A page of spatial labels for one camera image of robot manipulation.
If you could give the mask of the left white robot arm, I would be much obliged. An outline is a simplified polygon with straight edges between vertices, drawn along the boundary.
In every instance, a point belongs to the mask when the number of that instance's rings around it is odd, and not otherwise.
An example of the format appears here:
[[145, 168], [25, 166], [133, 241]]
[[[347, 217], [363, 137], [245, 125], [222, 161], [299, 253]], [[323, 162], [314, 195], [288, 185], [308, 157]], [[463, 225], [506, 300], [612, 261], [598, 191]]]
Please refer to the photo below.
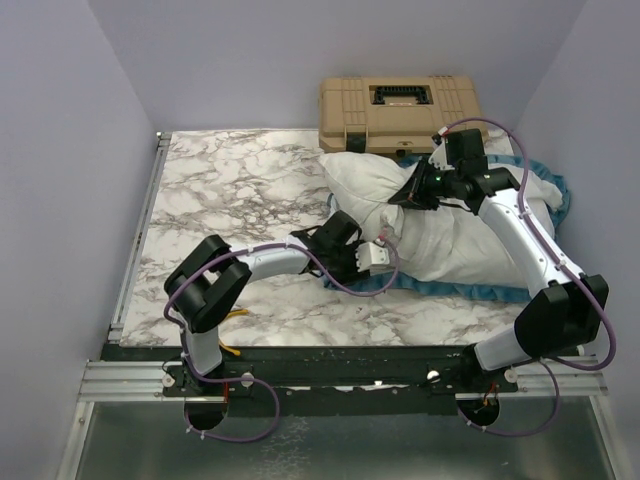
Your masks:
[[258, 384], [253, 372], [226, 368], [219, 343], [219, 326], [244, 289], [272, 277], [310, 274], [353, 294], [353, 284], [370, 275], [369, 253], [375, 247], [342, 211], [278, 242], [235, 249], [218, 235], [206, 237], [163, 285], [163, 315], [178, 327], [181, 343], [181, 366], [166, 373], [173, 383], [165, 395], [209, 396], [228, 392], [234, 384]]

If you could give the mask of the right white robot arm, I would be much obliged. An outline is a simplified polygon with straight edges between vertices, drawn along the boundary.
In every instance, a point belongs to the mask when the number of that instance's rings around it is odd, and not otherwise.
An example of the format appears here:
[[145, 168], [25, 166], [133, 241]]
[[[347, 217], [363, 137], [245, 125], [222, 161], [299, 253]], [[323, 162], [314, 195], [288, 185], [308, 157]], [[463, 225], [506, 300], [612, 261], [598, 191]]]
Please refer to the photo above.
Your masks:
[[606, 323], [604, 278], [586, 275], [541, 227], [526, 202], [525, 180], [489, 167], [480, 130], [445, 126], [433, 140], [434, 152], [389, 204], [436, 210], [449, 199], [462, 201], [501, 241], [531, 296], [507, 330], [472, 346], [459, 367], [461, 383], [481, 391], [495, 370], [592, 342]]

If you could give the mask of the white pillowcase blue trim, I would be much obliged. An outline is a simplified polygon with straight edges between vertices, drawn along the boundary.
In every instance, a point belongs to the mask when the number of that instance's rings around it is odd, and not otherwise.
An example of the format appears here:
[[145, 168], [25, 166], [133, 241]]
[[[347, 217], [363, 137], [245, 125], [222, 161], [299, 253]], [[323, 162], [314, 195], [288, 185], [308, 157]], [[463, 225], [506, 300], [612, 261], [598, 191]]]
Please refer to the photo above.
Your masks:
[[[330, 191], [333, 212], [342, 211]], [[494, 232], [458, 203], [435, 211], [403, 210], [400, 236], [391, 241], [400, 255], [400, 272], [377, 273], [353, 284], [355, 291], [385, 284], [426, 296], [459, 295], [471, 300], [525, 303], [525, 281]]]

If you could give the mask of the white pillow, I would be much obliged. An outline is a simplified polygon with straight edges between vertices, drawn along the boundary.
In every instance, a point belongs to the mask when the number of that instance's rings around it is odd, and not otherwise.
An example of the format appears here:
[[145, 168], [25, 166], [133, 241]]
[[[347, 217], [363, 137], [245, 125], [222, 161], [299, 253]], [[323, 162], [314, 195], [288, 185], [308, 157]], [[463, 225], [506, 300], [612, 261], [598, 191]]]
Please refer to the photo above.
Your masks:
[[325, 153], [319, 164], [329, 190], [339, 206], [363, 230], [367, 239], [387, 232], [400, 236], [403, 209], [389, 200], [407, 183], [414, 166], [374, 154]]

